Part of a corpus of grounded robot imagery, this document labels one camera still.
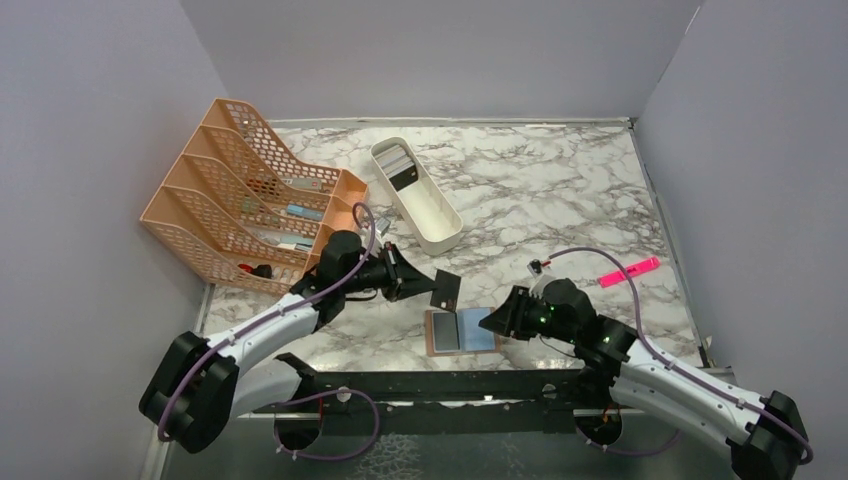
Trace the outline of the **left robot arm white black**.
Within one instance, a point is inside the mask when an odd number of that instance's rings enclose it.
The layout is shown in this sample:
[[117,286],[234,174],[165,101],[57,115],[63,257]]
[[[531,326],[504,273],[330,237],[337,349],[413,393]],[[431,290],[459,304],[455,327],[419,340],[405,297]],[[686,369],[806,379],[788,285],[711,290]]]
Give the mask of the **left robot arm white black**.
[[176,337],[139,401],[162,441],[185,451],[208,447],[230,419],[271,403],[271,396],[298,411],[313,401],[306,364],[294,360],[265,369],[259,363],[283,346],[329,324],[348,295],[378,291],[390,302],[436,290],[436,282],[413,267],[387,242],[378,255],[353,231],[333,233],[315,266],[279,301],[259,315],[202,338]]

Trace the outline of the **black credit card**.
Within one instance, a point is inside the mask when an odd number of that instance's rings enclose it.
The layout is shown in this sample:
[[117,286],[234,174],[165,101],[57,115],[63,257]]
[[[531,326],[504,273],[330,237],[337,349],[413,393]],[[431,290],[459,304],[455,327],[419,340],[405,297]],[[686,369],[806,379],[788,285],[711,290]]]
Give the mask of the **black credit card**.
[[457,310],[461,277],[438,269],[434,282],[436,288],[431,292],[429,304],[443,311],[455,312]]
[[435,353],[460,350],[457,316],[452,312],[435,312],[431,319],[432,343]]

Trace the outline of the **brown leather card holder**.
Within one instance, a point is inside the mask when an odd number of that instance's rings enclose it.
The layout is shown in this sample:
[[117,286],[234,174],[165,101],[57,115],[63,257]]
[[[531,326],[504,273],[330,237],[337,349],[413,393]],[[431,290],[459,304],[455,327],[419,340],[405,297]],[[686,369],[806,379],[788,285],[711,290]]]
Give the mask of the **brown leather card holder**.
[[501,341],[499,337],[487,330],[481,329],[478,322],[489,315],[494,309],[491,307],[474,307],[459,309],[452,312],[457,316],[459,329],[460,350],[453,353],[435,353],[432,343],[431,319],[435,312],[447,312],[443,310],[428,310],[425,313],[425,347],[430,357],[459,356],[499,353]]

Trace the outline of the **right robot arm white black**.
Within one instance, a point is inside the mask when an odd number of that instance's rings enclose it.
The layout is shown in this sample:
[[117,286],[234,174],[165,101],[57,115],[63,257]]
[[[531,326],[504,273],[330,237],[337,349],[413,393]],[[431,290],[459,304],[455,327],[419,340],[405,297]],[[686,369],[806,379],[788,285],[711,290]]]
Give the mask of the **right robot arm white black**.
[[512,288],[480,327],[516,340],[564,341],[584,367],[579,398],[608,400],[650,414],[717,450],[740,479],[791,479],[806,462],[809,438],[796,402],[727,383],[641,339],[627,324],[599,314],[569,279]]

